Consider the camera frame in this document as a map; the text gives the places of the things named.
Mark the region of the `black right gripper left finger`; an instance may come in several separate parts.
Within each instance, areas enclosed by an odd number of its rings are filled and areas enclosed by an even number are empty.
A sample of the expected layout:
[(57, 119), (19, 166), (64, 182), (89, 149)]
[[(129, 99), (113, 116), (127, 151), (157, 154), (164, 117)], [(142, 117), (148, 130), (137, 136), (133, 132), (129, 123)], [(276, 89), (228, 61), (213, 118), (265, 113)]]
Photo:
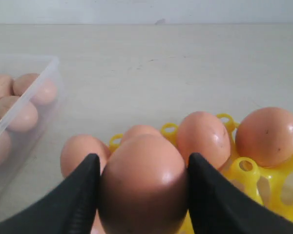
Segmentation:
[(0, 234), (89, 234), (98, 205), (100, 160), (89, 154), (56, 188), (0, 222)]

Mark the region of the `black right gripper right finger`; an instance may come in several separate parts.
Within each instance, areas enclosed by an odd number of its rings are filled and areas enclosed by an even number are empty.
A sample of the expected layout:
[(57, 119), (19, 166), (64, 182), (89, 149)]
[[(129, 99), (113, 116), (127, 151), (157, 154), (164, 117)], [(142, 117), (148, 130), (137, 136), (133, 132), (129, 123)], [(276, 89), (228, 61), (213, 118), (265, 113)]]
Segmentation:
[(200, 153), (188, 164), (188, 210), (196, 234), (293, 234), (293, 222), (233, 186)]

